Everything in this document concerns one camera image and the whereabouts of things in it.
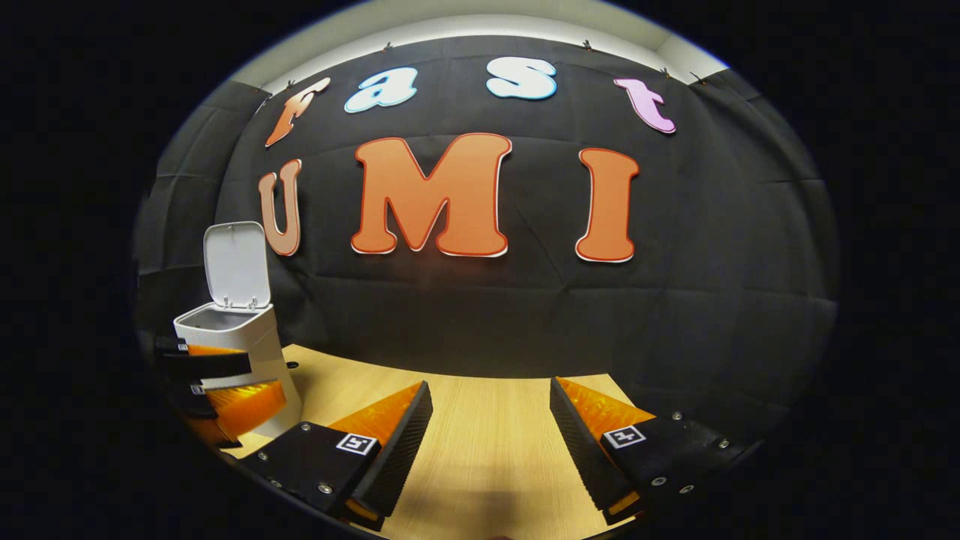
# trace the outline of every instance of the white trash can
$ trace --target white trash can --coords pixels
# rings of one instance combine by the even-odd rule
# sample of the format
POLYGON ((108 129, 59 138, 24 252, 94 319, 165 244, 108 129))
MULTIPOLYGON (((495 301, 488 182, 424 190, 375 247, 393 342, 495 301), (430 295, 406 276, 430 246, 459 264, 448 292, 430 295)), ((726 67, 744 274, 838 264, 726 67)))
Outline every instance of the white trash can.
POLYGON ((277 437, 300 421, 303 405, 276 334, 263 227, 255 221, 243 221, 207 229, 204 268, 213 302, 174 319, 177 336, 189 345, 239 349, 250 357, 251 373, 202 379, 204 389, 280 380, 287 405, 253 430, 277 437))

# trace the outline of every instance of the letter m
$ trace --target letter m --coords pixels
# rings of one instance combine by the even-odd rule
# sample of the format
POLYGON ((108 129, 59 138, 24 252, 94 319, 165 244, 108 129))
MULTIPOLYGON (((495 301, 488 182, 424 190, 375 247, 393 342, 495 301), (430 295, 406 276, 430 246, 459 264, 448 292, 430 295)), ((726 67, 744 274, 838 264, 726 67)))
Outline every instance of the letter m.
POLYGON ((505 136, 460 135, 446 148, 430 176, 424 176, 406 141, 373 140, 357 148, 364 165, 360 232, 350 241, 361 254, 387 254, 396 235, 387 229, 394 212, 407 246, 420 251, 446 205, 446 228, 437 248, 451 256, 499 257, 507 237, 497 219, 500 162, 513 144, 505 136))

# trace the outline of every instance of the wooden table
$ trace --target wooden table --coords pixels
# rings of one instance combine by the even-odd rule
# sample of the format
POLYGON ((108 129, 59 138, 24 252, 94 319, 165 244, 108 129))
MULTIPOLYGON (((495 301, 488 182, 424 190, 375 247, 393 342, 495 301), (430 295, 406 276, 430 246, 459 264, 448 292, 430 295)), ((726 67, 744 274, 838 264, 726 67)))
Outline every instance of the wooden table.
MULTIPOLYGON (((550 414, 549 379, 434 375, 283 350, 303 400, 302 420, 327 426, 420 380, 433 417, 394 514, 379 535, 395 539, 581 539, 608 527, 550 414)), ((570 377, 630 403, 609 375, 570 377)), ((237 457, 271 439, 248 433, 237 457)))

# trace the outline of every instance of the open lid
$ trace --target open lid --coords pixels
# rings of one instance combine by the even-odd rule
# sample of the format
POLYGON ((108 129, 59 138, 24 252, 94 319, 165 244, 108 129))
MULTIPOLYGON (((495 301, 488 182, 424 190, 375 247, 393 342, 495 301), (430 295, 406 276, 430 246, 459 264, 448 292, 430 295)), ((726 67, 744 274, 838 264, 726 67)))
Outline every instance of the open lid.
POLYGON ((210 298, 221 307, 270 303, 267 242, 255 221, 214 225, 204 234, 204 267, 210 298))

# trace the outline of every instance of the blue letter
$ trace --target blue letter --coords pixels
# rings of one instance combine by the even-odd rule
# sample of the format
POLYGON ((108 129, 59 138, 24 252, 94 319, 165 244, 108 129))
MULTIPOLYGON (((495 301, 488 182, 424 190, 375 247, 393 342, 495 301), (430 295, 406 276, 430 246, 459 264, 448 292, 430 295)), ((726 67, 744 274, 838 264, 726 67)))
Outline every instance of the blue letter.
POLYGON ((374 105, 390 107, 414 97, 413 87, 417 70, 413 67, 398 67, 378 73, 360 84, 360 91, 344 104, 347 112, 360 112, 374 105))
POLYGON ((498 97, 543 99, 557 91, 557 83, 549 76, 556 75, 549 62, 518 57, 491 60, 487 71, 496 79, 487 81, 487 89, 498 97))

